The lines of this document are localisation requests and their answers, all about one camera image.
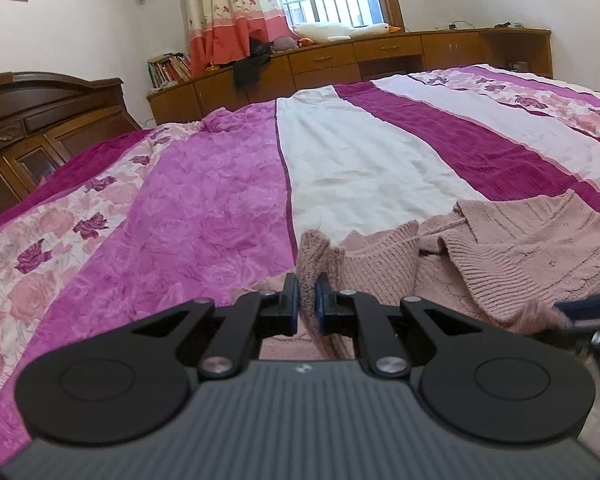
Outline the pink knitted cardigan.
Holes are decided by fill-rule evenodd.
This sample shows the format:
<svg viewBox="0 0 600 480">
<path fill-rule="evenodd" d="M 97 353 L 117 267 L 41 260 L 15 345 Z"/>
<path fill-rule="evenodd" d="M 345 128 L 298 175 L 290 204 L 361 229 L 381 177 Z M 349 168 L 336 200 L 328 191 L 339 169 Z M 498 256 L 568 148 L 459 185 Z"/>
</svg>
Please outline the pink knitted cardigan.
<svg viewBox="0 0 600 480">
<path fill-rule="evenodd" d="M 419 296 L 513 333 L 566 327 L 555 304 L 600 289 L 600 212 L 575 192 L 512 202 L 460 200 L 449 214 L 409 221 L 334 243 L 304 232 L 294 267 L 300 281 L 299 333 L 266 340 L 273 360 L 350 358 L 343 336 L 323 336 L 313 311 L 314 283 L 366 292 L 395 306 Z"/>
</svg>

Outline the purple floral bedspread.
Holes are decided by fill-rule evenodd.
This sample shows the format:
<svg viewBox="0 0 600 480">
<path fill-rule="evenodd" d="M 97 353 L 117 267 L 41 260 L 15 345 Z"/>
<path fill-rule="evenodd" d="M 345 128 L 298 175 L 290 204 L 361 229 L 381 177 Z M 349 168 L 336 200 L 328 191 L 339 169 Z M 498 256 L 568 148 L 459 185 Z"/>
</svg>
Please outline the purple floral bedspread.
<svg viewBox="0 0 600 480">
<path fill-rule="evenodd" d="M 34 359 L 200 296 L 226 304 L 332 242 L 460 200 L 572 191 L 600 212 L 600 92 L 489 65 L 302 90 L 92 148 L 0 215 L 0 464 Z"/>
</svg>

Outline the long wooden cabinet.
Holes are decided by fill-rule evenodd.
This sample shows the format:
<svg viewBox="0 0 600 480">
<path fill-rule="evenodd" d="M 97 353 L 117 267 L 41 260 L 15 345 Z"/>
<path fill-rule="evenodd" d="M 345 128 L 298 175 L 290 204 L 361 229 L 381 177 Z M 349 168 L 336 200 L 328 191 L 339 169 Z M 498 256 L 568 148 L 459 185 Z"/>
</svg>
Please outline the long wooden cabinet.
<svg viewBox="0 0 600 480">
<path fill-rule="evenodd" d="M 230 68 L 221 68 L 150 94 L 147 101 L 158 124 L 192 122 L 220 107 L 238 110 L 302 89 L 480 63 L 519 65 L 550 78 L 550 32 L 505 27 L 427 30 L 318 44 L 273 55 L 261 68 L 260 80 L 244 88 L 236 86 Z"/>
</svg>

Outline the black garment on cabinet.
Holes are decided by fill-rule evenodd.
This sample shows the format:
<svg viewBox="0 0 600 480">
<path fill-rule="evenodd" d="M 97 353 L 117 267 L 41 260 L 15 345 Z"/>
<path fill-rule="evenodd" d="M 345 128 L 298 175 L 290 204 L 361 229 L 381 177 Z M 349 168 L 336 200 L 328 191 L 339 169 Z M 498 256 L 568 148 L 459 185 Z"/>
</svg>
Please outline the black garment on cabinet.
<svg viewBox="0 0 600 480">
<path fill-rule="evenodd" d="M 237 89 L 247 89 L 261 80 L 261 72 L 272 60 L 273 44 L 257 37 L 249 37 L 249 55 L 232 64 L 233 80 Z"/>
</svg>

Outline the pink plush toy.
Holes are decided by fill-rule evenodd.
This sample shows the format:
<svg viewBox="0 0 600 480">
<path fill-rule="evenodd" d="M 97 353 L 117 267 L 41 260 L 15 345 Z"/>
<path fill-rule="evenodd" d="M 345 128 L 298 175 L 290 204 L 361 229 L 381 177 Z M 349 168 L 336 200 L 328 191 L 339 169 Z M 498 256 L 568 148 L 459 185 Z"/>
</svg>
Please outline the pink plush toy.
<svg viewBox="0 0 600 480">
<path fill-rule="evenodd" d="M 289 36 L 283 36 L 271 42 L 271 51 L 273 53 L 282 53 L 311 46 L 314 46 L 314 41 L 310 38 L 294 39 Z"/>
</svg>

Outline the white goose plush toy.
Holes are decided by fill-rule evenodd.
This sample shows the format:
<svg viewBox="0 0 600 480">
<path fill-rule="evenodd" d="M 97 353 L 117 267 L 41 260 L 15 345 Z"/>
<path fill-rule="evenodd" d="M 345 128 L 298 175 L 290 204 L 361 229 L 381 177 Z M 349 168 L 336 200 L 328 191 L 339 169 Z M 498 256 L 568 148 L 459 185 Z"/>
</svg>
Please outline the white goose plush toy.
<svg viewBox="0 0 600 480">
<path fill-rule="evenodd" d="M 387 23 L 352 27 L 341 23 L 315 22 L 294 25 L 291 29 L 302 39 L 309 39 L 314 44 L 348 41 L 367 37 L 376 37 L 400 32 L 400 27 Z"/>
</svg>

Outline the row of books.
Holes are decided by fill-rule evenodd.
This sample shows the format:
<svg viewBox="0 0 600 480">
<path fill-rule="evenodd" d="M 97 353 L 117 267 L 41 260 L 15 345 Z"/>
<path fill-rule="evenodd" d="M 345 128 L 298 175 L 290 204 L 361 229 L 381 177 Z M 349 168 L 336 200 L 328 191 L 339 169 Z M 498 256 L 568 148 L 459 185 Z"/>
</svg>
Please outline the row of books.
<svg viewBox="0 0 600 480">
<path fill-rule="evenodd" d="M 152 90 L 159 91 L 192 79 L 188 56 L 183 52 L 166 53 L 147 62 Z"/>
</svg>

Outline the dark wooden headboard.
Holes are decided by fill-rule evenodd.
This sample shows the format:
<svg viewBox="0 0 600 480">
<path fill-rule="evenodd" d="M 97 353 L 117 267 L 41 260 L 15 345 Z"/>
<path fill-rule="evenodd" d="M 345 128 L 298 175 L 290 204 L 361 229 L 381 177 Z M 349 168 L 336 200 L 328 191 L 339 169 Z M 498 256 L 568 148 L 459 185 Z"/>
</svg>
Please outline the dark wooden headboard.
<svg viewBox="0 0 600 480">
<path fill-rule="evenodd" d="M 138 130 L 118 78 L 0 73 L 0 214 L 74 156 Z"/>
</svg>

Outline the floral orange curtain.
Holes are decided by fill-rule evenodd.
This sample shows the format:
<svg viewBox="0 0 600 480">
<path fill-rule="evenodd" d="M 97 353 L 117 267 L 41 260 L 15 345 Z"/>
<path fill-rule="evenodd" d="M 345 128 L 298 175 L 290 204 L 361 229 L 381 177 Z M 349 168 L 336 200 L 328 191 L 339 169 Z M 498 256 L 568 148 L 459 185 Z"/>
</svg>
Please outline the floral orange curtain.
<svg viewBox="0 0 600 480">
<path fill-rule="evenodd" d="M 250 40 L 296 38 L 278 0 L 184 0 L 189 61 L 198 77 L 210 66 L 250 55 Z"/>
</svg>

